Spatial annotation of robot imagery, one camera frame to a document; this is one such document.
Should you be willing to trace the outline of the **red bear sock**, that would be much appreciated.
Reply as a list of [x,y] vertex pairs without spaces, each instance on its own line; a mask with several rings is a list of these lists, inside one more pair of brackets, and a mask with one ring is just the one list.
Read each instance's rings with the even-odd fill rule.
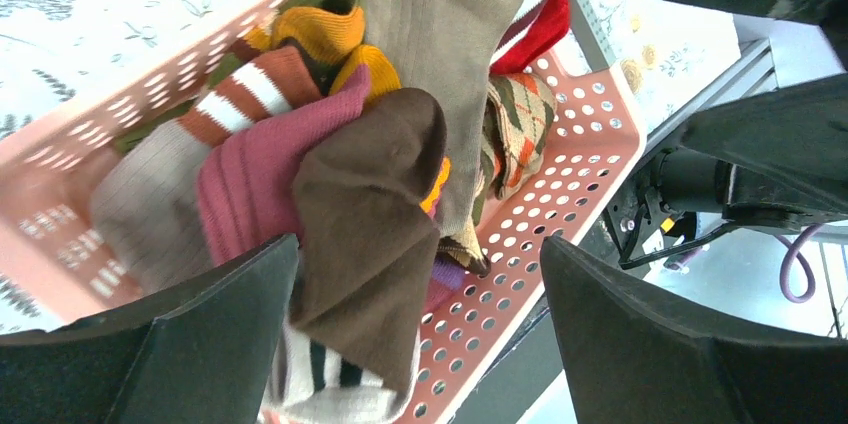
[[547,0],[527,34],[490,66],[490,73],[506,75],[522,72],[564,38],[569,28],[569,0]]

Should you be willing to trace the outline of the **grey sock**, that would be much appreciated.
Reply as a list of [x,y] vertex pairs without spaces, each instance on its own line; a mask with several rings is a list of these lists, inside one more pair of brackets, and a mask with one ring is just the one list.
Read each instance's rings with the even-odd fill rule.
[[93,191],[94,227],[145,292],[212,268],[194,193],[200,166],[233,134],[319,100],[313,68],[295,41],[259,55],[156,127]]
[[444,236],[471,215],[490,65],[516,42],[541,0],[365,0],[365,40],[402,85],[442,106],[450,177],[436,213]]

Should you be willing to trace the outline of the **magenta yellow sock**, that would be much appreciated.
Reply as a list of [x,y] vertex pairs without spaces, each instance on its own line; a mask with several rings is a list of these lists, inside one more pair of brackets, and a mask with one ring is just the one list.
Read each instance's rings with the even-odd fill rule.
[[438,309],[464,285],[466,271],[452,257],[438,254],[428,283],[424,313]]
[[216,263],[294,234],[314,279],[428,275],[450,164],[438,102],[417,88],[374,103],[365,65],[335,94],[238,132],[196,184]]

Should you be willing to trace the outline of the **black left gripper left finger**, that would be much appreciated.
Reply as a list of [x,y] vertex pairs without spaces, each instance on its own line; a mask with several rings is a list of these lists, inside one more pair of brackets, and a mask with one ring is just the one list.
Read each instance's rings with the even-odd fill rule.
[[1,339],[5,423],[252,423],[298,266],[285,235],[130,304]]

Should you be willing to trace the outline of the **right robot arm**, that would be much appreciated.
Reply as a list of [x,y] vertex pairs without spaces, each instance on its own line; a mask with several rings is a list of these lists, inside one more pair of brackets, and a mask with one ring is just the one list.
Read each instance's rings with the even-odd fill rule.
[[[665,0],[818,27],[840,62],[847,59],[847,0]],[[725,166],[727,219],[784,229],[847,216],[845,74],[700,111],[681,145]]]

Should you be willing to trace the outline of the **pink plastic basket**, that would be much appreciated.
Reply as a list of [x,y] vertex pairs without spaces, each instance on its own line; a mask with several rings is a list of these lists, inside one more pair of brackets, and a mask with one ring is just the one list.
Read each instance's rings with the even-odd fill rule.
[[[161,33],[147,57],[124,56],[76,95],[1,142],[1,271],[63,322],[128,302],[111,271],[89,198],[115,165],[113,140],[196,95],[226,48],[286,0],[211,0],[212,14]],[[543,239],[579,243],[640,158],[646,131],[621,68],[569,75],[557,51],[529,66],[558,111],[542,169],[525,190],[485,206],[478,228],[493,260],[421,321],[420,375],[406,423],[453,419],[542,297]]]

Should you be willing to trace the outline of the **dark brown sock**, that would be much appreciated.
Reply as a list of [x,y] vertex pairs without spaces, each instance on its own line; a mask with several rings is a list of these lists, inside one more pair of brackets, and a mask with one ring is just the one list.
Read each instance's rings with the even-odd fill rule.
[[294,180],[303,262],[263,405],[297,423],[390,423],[410,402],[447,171],[442,110],[384,95]]

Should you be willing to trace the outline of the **cream patterned sock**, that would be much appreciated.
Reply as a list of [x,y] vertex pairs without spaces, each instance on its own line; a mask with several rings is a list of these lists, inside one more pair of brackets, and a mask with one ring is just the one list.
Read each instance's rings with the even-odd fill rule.
[[471,215],[464,228],[440,240],[437,254],[479,276],[491,262],[476,234],[487,200],[516,194],[542,164],[557,102],[541,78],[514,73],[490,78],[481,131],[480,164]]

